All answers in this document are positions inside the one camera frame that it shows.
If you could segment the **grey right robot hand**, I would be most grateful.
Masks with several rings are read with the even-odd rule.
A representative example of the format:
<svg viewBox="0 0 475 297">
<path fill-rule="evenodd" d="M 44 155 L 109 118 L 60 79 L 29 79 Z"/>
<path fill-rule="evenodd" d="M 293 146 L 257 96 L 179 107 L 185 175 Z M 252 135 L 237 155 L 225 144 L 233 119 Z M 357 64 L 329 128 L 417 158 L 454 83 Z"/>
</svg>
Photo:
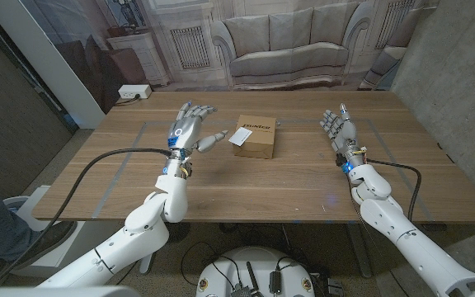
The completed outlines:
<svg viewBox="0 0 475 297">
<path fill-rule="evenodd" d="M 340 104 L 339 115 L 326 110 L 319 124 L 331 140 L 333 150 L 342 155 L 352 168 L 364 164 L 363 153 L 356 143 L 356 127 L 344 103 Z"/>
</svg>

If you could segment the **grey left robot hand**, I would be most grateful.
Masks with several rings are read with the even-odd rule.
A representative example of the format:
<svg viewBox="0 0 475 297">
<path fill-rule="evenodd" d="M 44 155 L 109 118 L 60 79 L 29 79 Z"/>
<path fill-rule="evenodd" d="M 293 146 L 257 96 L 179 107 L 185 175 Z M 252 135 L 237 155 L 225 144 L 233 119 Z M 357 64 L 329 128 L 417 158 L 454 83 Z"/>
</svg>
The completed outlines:
<svg viewBox="0 0 475 297">
<path fill-rule="evenodd" d="M 203 120 L 216 111 L 217 109 L 213 106 L 192 106 L 190 101 L 181 107 L 167 136 L 167 145 L 174 158 L 185 160 L 194 150 L 206 153 L 226 137 L 228 131 L 223 130 L 199 139 Z"/>
</svg>

